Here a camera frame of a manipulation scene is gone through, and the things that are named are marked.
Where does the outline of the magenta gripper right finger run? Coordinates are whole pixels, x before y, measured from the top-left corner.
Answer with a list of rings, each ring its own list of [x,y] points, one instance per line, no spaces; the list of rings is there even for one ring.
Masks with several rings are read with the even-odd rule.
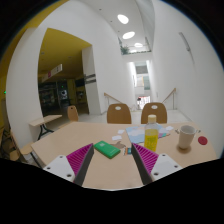
[[[182,169],[182,167],[166,153],[157,154],[135,143],[131,146],[131,153],[144,185]]]

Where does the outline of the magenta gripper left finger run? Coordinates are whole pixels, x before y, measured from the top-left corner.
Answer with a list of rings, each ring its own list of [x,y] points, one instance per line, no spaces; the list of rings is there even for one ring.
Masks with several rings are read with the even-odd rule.
[[[88,144],[67,156],[59,155],[44,170],[82,186],[93,155],[93,144]]]

